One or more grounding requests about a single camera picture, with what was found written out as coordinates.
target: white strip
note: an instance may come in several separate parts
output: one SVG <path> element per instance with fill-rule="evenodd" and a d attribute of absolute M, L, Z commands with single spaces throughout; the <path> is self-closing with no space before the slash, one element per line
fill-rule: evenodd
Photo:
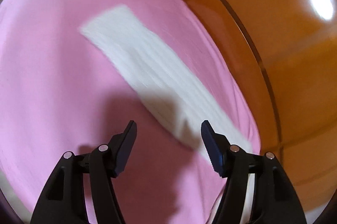
<path fill-rule="evenodd" d="M 206 119 L 231 144 L 252 152 L 200 80 L 127 6 L 105 11 L 80 31 L 110 59 L 158 122 L 208 162 L 200 133 Z"/>

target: silver pin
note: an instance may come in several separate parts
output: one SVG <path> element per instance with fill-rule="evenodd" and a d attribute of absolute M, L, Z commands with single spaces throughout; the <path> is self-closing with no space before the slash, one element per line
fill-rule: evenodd
<path fill-rule="evenodd" d="M 268 153 L 266 153 L 266 157 L 269 158 L 269 159 L 274 159 L 275 155 L 272 152 L 268 152 Z"/>
<path fill-rule="evenodd" d="M 240 151 L 240 147 L 239 146 L 237 146 L 237 145 L 231 145 L 230 146 L 230 150 L 232 151 L 232 152 L 238 152 L 238 151 Z"/>
<path fill-rule="evenodd" d="M 103 144 L 103 145 L 101 145 L 101 146 L 98 147 L 98 150 L 100 152 L 105 152 L 108 148 L 109 147 L 107 145 Z"/>
<path fill-rule="evenodd" d="M 65 152 L 65 153 L 63 154 L 63 157 L 64 157 L 65 159 L 71 158 L 71 157 L 72 157 L 72 152 Z"/>

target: pink surface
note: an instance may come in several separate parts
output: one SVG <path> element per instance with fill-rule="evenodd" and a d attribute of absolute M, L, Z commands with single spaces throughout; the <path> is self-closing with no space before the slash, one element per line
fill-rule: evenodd
<path fill-rule="evenodd" d="M 217 47 L 181 0 L 4 0 L 0 5 L 0 167 L 33 210 L 65 151 L 90 152 L 130 119 L 138 136 L 114 180 L 130 223 L 205 223 L 224 181 L 140 103 L 78 28 L 126 4 L 195 73 L 260 149 L 254 119 Z M 89 218 L 95 222 L 92 208 Z"/>

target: folded fabric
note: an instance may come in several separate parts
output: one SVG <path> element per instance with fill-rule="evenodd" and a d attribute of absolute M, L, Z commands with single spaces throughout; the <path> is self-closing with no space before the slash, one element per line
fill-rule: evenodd
<path fill-rule="evenodd" d="M 120 71 L 78 31 L 120 5 L 174 51 L 259 153 L 256 124 L 239 88 L 181 0 L 4 0 L 0 167 L 32 211 L 65 151 L 90 152 L 133 119 L 137 140 L 125 171 L 113 181 L 126 223 L 204 224 L 224 180 L 199 152 L 172 137 Z M 193 147 L 201 145 L 196 139 Z M 95 224 L 87 178 L 85 182 L 88 216 Z"/>

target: round metal rivet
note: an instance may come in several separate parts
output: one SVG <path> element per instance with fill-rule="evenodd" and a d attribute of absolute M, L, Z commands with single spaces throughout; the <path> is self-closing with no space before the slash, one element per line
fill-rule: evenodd
<path fill-rule="evenodd" d="M 237 146 L 237 145 L 231 145 L 230 146 L 230 150 L 232 151 L 232 152 L 238 152 L 238 151 L 240 151 L 240 147 L 239 146 Z"/>
<path fill-rule="evenodd" d="M 268 152 L 268 153 L 266 153 L 266 157 L 269 158 L 269 159 L 274 159 L 275 155 L 272 152 Z"/>
<path fill-rule="evenodd" d="M 101 152 L 105 152 L 109 147 L 105 144 L 101 145 L 98 147 L 99 151 Z"/>
<path fill-rule="evenodd" d="M 71 157 L 72 157 L 72 152 L 65 152 L 65 153 L 63 154 L 63 157 L 64 157 L 65 159 L 71 158 Z"/>

